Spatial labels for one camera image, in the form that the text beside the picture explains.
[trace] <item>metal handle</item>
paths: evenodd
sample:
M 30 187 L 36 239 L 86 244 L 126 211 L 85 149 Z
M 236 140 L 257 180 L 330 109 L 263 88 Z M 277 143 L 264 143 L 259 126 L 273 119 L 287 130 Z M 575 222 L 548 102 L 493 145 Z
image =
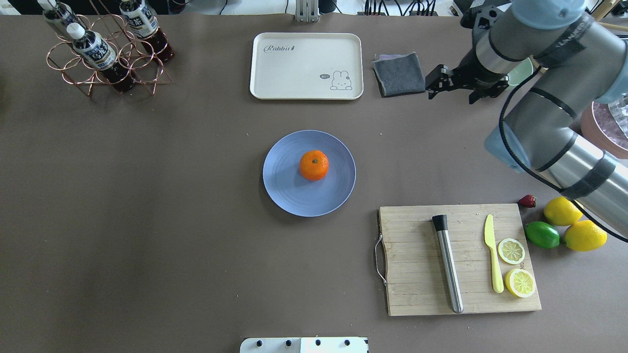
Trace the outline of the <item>metal handle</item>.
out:
M 377 245 L 379 245 L 382 242 L 383 238 L 384 237 L 382 236 L 382 234 L 379 233 L 379 238 L 377 239 L 377 242 L 375 243 L 375 270 L 377 271 L 377 274 L 382 278 L 382 282 L 384 283 L 384 287 L 385 287 L 388 285 L 388 282 L 386 281 L 382 273 L 379 272 L 379 265 L 377 263 Z
M 460 285 L 458 284 L 458 274 L 456 274 L 456 266 L 453 260 L 452 245 L 449 241 L 449 232 L 447 230 L 436 232 L 440 251 L 443 255 L 445 264 L 445 276 L 447 277 L 447 286 L 449 287 L 449 295 L 452 301 L 453 312 L 462 313 L 462 294 L 460 294 Z

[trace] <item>blue plate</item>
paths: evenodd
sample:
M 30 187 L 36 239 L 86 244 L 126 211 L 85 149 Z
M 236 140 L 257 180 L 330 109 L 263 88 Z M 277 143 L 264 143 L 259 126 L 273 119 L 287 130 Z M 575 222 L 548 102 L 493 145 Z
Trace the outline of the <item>blue plate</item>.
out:
M 319 149 L 329 159 L 325 178 L 309 181 L 299 173 L 299 161 L 307 151 Z M 340 207 L 355 185 L 355 161 L 337 138 L 316 130 L 284 136 L 264 161 L 264 186 L 271 199 L 285 211 L 302 217 L 318 217 Z

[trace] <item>lemon slice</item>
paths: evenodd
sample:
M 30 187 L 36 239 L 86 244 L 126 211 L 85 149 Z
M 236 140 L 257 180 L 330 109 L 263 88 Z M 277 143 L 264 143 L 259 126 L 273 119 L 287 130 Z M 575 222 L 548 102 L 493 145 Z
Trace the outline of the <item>lemon slice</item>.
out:
M 536 290 L 536 283 L 532 274 L 521 268 L 508 271 L 505 283 L 506 288 L 519 298 L 527 298 Z
M 513 238 L 506 238 L 497 247 L 499 257 L 509 264 L 520 264 L 526 257 L 523 245 Z

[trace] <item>wooden cutting board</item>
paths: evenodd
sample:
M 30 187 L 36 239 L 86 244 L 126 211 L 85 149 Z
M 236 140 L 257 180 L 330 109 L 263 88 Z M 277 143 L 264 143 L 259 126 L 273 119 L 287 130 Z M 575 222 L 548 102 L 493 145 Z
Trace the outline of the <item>wooden cutting board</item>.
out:
M 492 214 L 495 241 L 517 239 L 526 250 L 521 264 L 499 260 L 502 277 L 511 269 L 534 274 L 517 204 L 434 205 L 381 207 L 381 227 L 386 260 L 388 314 L 453 314 L 447 280 L 431 218 L 447 215 L 453 257 L 464 305 L 463 313 L 526 312 L 541 309 L 537 291 L 518 298 L 504 287 L 492 289 L 490 252 L 484 244 L 484 221 Z

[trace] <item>gray towel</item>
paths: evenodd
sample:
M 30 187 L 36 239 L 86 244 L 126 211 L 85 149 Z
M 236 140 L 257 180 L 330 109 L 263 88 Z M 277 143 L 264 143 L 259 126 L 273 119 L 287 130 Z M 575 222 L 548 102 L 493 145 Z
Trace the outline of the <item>gray towel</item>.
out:
M 373 61 L 373 69 L 383 97 L 425 92 L 425 78 L 415 52 L 380 55 Z

